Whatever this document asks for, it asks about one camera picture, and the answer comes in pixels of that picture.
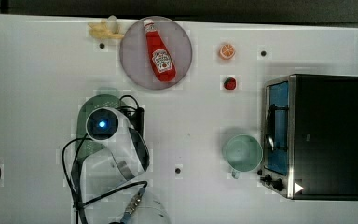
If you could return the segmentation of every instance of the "dark floor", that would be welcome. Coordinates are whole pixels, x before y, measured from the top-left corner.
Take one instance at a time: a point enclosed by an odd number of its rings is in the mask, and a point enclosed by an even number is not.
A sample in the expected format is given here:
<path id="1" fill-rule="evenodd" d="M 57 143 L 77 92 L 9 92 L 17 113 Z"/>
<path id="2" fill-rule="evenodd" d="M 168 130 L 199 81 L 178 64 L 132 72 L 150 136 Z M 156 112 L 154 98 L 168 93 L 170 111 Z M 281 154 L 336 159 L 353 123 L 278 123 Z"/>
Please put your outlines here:
<path id="1" fill-rule="evenodd" d="M 358 26 L 358 0 L 0 0 L 0 13 Z"/>

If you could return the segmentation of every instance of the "green mug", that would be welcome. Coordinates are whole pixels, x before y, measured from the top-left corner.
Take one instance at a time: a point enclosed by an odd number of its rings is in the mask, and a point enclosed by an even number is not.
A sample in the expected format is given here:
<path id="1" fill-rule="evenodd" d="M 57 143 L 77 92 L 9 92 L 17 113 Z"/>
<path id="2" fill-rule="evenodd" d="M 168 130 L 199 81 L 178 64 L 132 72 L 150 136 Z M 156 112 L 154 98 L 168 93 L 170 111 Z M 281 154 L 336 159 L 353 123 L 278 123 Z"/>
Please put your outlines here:
<path id="1" fill-rule="evenodd" d="M 252 136 L 240 134 L 223 147 L 223 157 L 232 168 L 232 177 L 238 179 L 240 172 L 254 170 L 260 164 L 263 150 Z"/>

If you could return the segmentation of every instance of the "black toaster oven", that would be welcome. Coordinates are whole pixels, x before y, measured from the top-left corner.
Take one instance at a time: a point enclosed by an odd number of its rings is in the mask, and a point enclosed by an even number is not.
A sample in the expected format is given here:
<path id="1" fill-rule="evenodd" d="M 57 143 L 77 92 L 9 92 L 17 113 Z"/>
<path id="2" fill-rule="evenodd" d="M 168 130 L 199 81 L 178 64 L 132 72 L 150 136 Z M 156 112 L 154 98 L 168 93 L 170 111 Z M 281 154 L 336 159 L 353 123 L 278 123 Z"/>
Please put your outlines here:
<path id="1" fill-rule="evenodd" d="M 263 99 L 263 185 L 295 200 L 358 200 L 358 77 L 291 75 Z"/>

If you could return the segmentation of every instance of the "ketchup label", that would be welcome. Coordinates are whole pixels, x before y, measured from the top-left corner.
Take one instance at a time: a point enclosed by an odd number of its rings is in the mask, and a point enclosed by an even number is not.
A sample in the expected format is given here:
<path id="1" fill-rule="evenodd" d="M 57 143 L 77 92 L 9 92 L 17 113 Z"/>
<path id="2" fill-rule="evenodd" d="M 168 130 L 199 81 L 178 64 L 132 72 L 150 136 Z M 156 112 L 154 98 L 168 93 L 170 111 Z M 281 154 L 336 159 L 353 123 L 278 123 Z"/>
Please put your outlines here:
<path id="1" fill-rule="evenodd" d="M 153 63 L 160 73 L 171 70 L 171 57 L 165 49 L 158 49 L 153 52 Z"/>
<path id="2" fill-rule="evenodd" d="M 156 28 L 154 27 L 153 23 L 147 24 L 146 27 L 145 27 L 145 32 L 146 33 L 151 32 L 151 31 L 156 31 Z"/>

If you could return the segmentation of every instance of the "ketchup bottle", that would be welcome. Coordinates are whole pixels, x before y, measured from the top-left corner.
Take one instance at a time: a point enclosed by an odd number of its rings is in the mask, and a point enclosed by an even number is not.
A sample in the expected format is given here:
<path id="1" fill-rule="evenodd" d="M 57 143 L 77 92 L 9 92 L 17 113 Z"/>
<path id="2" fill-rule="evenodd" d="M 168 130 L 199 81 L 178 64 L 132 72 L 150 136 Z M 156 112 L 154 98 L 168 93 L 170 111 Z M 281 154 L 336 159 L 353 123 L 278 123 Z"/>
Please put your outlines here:
<path id="1" fill-rule="evenodd" d="M 161 40 L 154 23 L 150 19 L 144 20 L 147 49 L 153 71 L 158 80 L 169 82 L 176 76 L 175 65 L 171 55 Z"/>

